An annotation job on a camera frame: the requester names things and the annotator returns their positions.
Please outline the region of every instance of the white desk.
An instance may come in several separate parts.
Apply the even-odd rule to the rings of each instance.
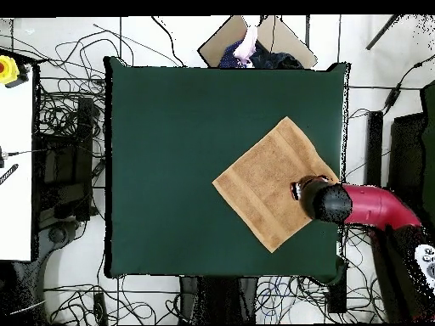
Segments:
[[[3,152],[31,150],[32,73],[17,87],[0,84],[0,146]],[[19,168],[0,185],[0,260],[31,259],[31,153],[9,157],[0,176]]]

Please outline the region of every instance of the orange towel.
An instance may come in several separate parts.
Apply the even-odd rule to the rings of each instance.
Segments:
[[[334,172],[303,131],[288,117],[213,181],[216,190],[262,244],[274,252],[310,222],[291,197],[291,183]]]

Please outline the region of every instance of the white floor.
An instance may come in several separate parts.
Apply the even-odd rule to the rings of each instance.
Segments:
[[[316,70],[326,70],[332,63],[346,61],[352,64],[349,85],[349,113],[359,108],[369,110],[381,110],[389,93],[388,88],[395,87],[404,73],[416,62],[428,58],[434,51],[435,32],[431,32],[430,20],[425,23],[424,18],[406,16],[395,24],[381,40],[370,50],[365,47],[373,36],[381,29],[391,15],[342,15],[341,29],[339,29],[340,15],[311,15],[309,45],[318,58]],[[206,67],[197,48],[216,31],[216,29],[228,18],[228,16],[212,17],[162,17],[165,27],[171,32],[174,39],[175,54],[189,67]],[[305,39],[305,16],[283,16],[284,22],[299,36]],[[120,18],[57,18],[57,19],[17,19],[14,26],[14,48],[32,50],[22,42],[32,45],[46,56],[58,59],[55,46],[61,42],[76,42],[78,38],[100,31],[93,26],[97,24],[107,30],[120,32]],[[171,43],[167,34],[159,28],[150,17],[128,17],[121,19],[121,32],[124,37],[130,37],[137,42],[153,48],[173,59]],[[0,20],[0,35],[10,36],[10,30],[5,22]],[[104,71],[102,58],[105,55],[117,55],[120,51],[120,42],[109,32],[95,35],[84,39],[83,44],[106,38],[113,41],[99,42],[96,46],[87,49],[89,62],[95,70]],[[132,48],[134,65],[174,66],[173,62],[153,53],[147,48],[126,40]],[[0,46],[10,48],[11,41],[8,37],[0,37]],[[58,47],[60,56],[65,59],[73,49],[74,43]],[[133,63],[133,57],[129,48],[121,46],[121,56],[128,63]],[[80,64],[78,52],[75,52],[69,60]],[[86,73],[80,68],[73,69],[75,76],[85,77]],[[42,77],[65,77],[65,73],[54,69],[51,65],[41,65]],[[390,146],[390,126],[395,117],[413,114],[421,111],[421,101],[418,88],[421,88],[435,79],[433,62],[424,64],[421,68],[413,70],[404,80],[403,86],[414,88],[403,90],[397,103],[384,118],[383,148],[387,152]],[[57,81],[43,80],[47,90],[57,91]],[[361,116],[349,121],[347,140],[347,172],[364,163],[366,117]],[[382,181],[387,184],[388,155],[383,157]],[[363,182],[364,167],[353,172],[349,177],[350,183],[360,184]],[[97,186],[104,186],[102,176]],[[101,213],[105,213],[105,196],[103,189],[94,190],[94,198]],[[60,286],[73,286],[97,283],[97,271],[103,255],[105,235],[105,223],[99,216],[95,216],[88,223],[87,231],[82,238],[68,245],[63,250],[56,251],[50,258],[45,275],[45,288]],[[367,279],[371,281],[376,277],[373,268],[373,259],[370,247],[360,243],[357,247],[347,248],[347,257],[363,270]],[[357,269],[348,271],[348,285],[351,289],[364,286],[364,278]],[[117,282],[100,275],[100,283],[106,290],[114,291],[116,296]],[[134,301],[146,301],[155,310],[157,318],[167,313],[165,301],[174,298],[172,292],[179,291],[178,279],[174,277],[151,277],[151,276],[127,276],[123,289],[128,299]],[[169,294],[151,294],[150,291],[166,291]],[[59,304],[68,298],[71,292],[49,291],[47,292],[46,308],[52,312]],[[85,297],[88,307],[92,308],[91,298]],[[291,298],[283,303],[284,308],[291,305],[282,319],[283,323],[323,323],[324,318],[315,306],[306,301],[294,301]],[[110,311],[116,309],[116,303],[106,299]],[[361,299],[348,299],[349,306],[364,304]],[[150,310],[145,306],[137,312],[147,317]],[[126,315],[125,309],[120,310],[120,316]],[[360,321],[367,322],[370,317],[363,312],[354,313]],[[69,320],[71,314],[62,312],[58,319]],[[257,314],[259,323],[273,323],[273,317]],[[154,323],[153,318],[143,321]],[[161,323],[176,323],[175,317],[168,316]],[[129,315],[120,321],[120,324],[136,324],[138,320]]]

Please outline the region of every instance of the green tabletop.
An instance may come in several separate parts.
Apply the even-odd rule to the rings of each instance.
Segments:
[[[105,58],[105,66],[111,276],[336,276],[337,225],[311,222],[271,254],[212,181],[285,116],[338,175],[346,64],[132,68]]]

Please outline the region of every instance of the white cable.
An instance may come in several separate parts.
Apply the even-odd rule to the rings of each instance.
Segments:
[[[32,309],[33,307],[37,307],[37,306],[42,305],[45,301],[46,301],[46,300],[41,301],[41,302],[38,302],[38,303],[35,304],[35,305],[32,305],[32,306],[26,307],[26,308],[21,309],[21,310],[17,310],[16,312],[11,312],[9,315],[14,315],[14,314],[19,313],[19,312],[26,312],[27,310],[30,310],[30,309]]]

